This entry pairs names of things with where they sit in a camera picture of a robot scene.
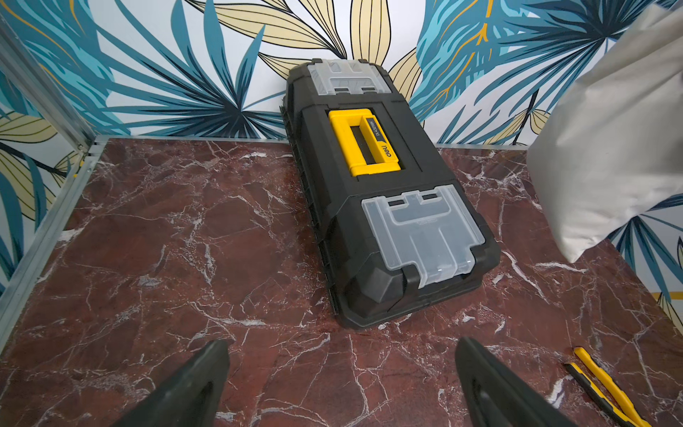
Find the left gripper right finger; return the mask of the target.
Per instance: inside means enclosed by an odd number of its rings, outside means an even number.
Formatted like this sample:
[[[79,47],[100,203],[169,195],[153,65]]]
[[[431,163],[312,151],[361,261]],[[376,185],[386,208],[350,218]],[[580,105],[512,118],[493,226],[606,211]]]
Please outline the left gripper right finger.
[[[455,366],[474,426],[572,426],[482,344],[461,338]]]

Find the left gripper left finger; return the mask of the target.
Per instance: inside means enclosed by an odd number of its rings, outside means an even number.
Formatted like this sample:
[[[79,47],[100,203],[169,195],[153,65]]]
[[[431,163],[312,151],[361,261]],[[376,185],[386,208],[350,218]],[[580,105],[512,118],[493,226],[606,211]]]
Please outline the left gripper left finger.
[[[229,343],[211,341],[115,426],[212,426],[229,373]]]

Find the cream cloth soil bag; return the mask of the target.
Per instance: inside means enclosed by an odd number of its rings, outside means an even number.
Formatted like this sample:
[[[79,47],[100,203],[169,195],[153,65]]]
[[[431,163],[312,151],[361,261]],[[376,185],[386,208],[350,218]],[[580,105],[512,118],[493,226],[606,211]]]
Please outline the cream cloth soil bag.
[[[526,164],[570,262],[681,193],[681,9],[647,7],[562,96]]]

